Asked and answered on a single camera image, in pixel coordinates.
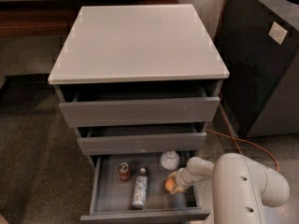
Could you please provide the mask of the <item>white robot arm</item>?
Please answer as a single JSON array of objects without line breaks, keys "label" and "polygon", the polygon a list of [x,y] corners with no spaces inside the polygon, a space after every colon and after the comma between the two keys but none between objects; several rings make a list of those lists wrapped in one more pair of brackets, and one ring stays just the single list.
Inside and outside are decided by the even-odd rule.
[{"label": "white robot arm", "polygon": [[290,198],[281,173],[237,153],[226,153],[214,163],[192,157],[167,177],[165,188],[177,194],[209,178],[214,224],[267,224],[263,209],[279,207]]}]

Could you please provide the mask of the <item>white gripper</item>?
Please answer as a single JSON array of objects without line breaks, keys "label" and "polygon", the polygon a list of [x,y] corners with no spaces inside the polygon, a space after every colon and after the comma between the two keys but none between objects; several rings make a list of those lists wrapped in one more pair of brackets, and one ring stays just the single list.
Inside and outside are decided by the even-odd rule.
[{"label": "white gripper", "polygon": [[178,171],[172,172],[167,178],[175,178],[178,185],[178,187],[171,188],[170,194],[186,192],[186,189],[192,185],[191,175],[185,168],[180,168]]}]

